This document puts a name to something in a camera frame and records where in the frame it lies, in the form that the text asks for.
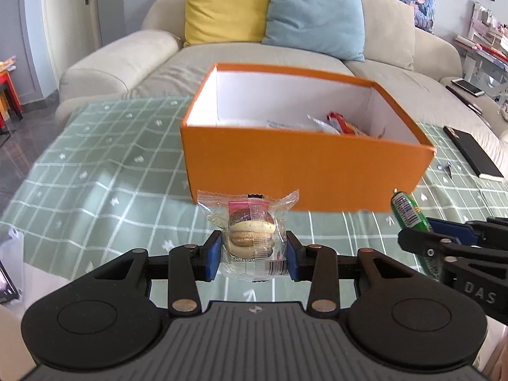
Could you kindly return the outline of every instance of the pink label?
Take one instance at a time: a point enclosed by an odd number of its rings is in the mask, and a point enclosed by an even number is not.
[[[265,202],[264,200],[259,199],[257,197],[251,197],[251,198],[246,199],[244,201],[230,201],[229,202],[229,216],[231,216],[236,211],[250,209],[251,204],[262,205],[262,206],[264,206],[265,210],[268,211],[268,202]]]

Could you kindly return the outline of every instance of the red stool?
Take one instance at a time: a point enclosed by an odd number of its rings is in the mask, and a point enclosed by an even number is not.
[[[23,109],[21,108],[18,94],[12,84],[11,76],[8,71],[0,72],[0,91],[5,93],[7,103],[14,113],[16,113],[16,116],[18,116],[20,120],[23,119]],[[9,130],[6,127],[5,121],[3,121],[3,118],[0,116],[0,135],[6,133],[9,133]]]

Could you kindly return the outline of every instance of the snack package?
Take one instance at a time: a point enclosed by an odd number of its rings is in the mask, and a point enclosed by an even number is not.
[[[332,125],[335,129],[337,129],[340,133],[344,135],[355,135],[367,137],[367,135],[362,132],[359,128],[349,123],[343,115],[339,113],[335,113],[332,111],[326,116],[328,123]]]
[[[330,123],[324,123],[319,119],[314,119],[310,115],[307,115],[307,117],[314,123],[316,123],[323,133],[330,133],[331,135],[342,135],[342,133],[339,132],[336,128],[334,128]]]
[[[298,191],[278,201],[198,192],[197,204],[223,232],[223,274],[249,281],[287,274],[285,217],[298,197]]]
[[[285,124],[285,123],[277,123],[273,120],[267,120],[266,121],[266,127],[270,129],[279,129],[279,130],[306,130],[306,131],[319,131],[318,127],[316,127],[314,124]]]

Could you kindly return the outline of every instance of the packaged pastry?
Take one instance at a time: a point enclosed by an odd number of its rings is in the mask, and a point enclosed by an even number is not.
[[[223,274],[251,281],[287,274],[285,217],[298,197],[298,191],[278,201],[263,195],[198,193],[197,204],[223,232]]]

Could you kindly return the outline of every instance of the floor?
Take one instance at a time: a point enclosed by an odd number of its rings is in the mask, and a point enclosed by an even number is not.
[[[0,215],[28,175],[42,152],[55,140],[53,116],[58,99],[30,105],[23,120],[11,118],[7,126],[11,136],[0,135]]]

